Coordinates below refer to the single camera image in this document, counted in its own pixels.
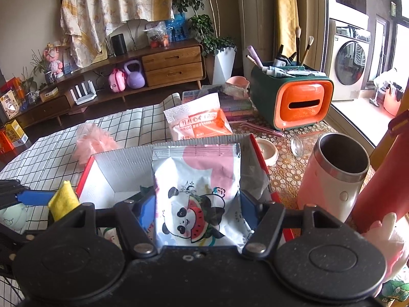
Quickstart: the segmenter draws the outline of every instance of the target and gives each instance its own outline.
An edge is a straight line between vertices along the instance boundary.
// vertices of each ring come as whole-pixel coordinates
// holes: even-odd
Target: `purple kettlebell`
[[[129,71],[128,66],[130,64],[139,65],[139,71]],[[140,87],[143,87],[145,85],[145,79],[141,73],[142,65],[138,60],[128,61],[126,64],[123,65],[123,69],[128,75],[127,78],[128,87],[130,87],[131,89],[139,89]]]

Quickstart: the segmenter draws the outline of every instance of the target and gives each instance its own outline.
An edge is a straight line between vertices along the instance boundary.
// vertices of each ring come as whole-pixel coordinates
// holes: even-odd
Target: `wooden tv cabinet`
[[[110,89],[102,89],[97,92],[97,97],[94,100],[82,105],[75,104],[70,89],[86,81],[84,73],[104,66],[117,65],[122,67],[124,62],[132,59],[142,60],[146,79],[144,87],[136,90],[126,88],[124,91],[116,93]],[[55,98],[28,107],[26,111],[19,113],[13,119],[16,119],[22,128],[53,118],[57,118],[61,124],[59,118],[61,115],[116,98],[122,98],[125,102],[126,96],[131,94],[192,81],[197,82],[200,89],[200,81],[206,77],[204,64],[202,46],[194,39],[171,43],[168,47],[155,49],[145,47],[130,51],[121,56],[93,63],[59,78],[54,83],[59,90]]]

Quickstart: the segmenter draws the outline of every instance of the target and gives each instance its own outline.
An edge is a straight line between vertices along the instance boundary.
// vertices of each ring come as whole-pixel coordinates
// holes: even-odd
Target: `yellow product box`
[[[17,147],[27,142],[28,136],[16,120],[5,125],[6,135],[13,146]]]
[[[12,90],[0,97],[0,103],[9,119],[14,117],[20,111],[18,101],[16,100]]]

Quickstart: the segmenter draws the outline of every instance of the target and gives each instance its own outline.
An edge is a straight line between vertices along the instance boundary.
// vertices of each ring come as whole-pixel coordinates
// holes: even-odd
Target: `pink backpack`
[[[113,92],[122,92],[126,86],[126,74],[121,69],[115,68],[109,75],[108,81]]]

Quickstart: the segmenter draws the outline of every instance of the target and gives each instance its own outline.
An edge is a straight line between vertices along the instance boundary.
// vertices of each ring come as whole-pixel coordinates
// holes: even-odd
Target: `checkered tablecloth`
[[[163,111],[180,102],[179,94],[175,93],[160,104],[129,109],[87,123],[95,123],[107,130],[123,148],[170,141]],[[19,179],[32,190],[57,190],[64,180],[71,181],[76,187],[84,169],[72,157],[77,128],[74,126],[40,138],[1,171],[0,179]],[[22,231],[47,228],[47,207],[27,207],[26,210],[27,222]],[[0,277],[0,306],[15,306],[22,298],[15,280]]]

